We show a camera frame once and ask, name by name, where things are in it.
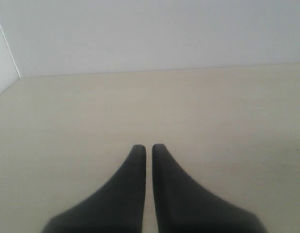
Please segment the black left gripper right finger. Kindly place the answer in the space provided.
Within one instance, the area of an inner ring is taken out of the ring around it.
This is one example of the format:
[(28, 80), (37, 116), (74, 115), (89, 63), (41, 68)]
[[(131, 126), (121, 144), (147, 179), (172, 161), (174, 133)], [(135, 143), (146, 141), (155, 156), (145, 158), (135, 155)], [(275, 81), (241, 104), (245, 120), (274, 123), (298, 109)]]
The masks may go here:
[(198, 184), (164, 144), (152, 147), (152, 184), (160, 233), (263, 233), (253, 213)]

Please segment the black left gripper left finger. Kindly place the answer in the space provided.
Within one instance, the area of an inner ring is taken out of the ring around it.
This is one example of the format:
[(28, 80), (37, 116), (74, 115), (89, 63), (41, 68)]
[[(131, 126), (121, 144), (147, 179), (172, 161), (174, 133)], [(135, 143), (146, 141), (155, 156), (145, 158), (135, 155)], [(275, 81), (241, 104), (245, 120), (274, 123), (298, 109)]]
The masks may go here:
[(45, 233), (140, 233), (146, 192), (146, 149), (134, 145), (99, 190), (51, 218)]

